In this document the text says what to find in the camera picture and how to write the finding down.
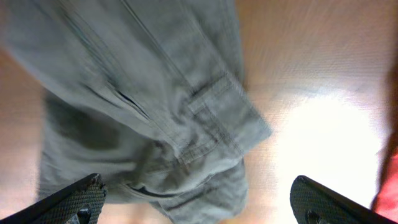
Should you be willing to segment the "grey cargo shorts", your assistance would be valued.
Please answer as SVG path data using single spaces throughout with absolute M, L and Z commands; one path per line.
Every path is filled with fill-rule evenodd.
M 239 214 L 270 128 L 243 88 L 234 1 L 4 1 L 6 50 L 45 88 L 39 198 L 92 173 L 174 223 Z

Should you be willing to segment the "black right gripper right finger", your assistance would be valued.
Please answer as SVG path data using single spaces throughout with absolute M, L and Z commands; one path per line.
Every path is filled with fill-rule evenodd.
M 292 183 L 290 206 L 298 224 L 397 224 L 304 175 Z

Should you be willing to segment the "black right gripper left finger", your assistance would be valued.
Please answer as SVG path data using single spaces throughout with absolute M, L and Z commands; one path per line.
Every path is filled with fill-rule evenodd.
M 96 224 L 106 200 L 99 174 L 90 174 L 35 204 L 1 220 L 15 224 Z

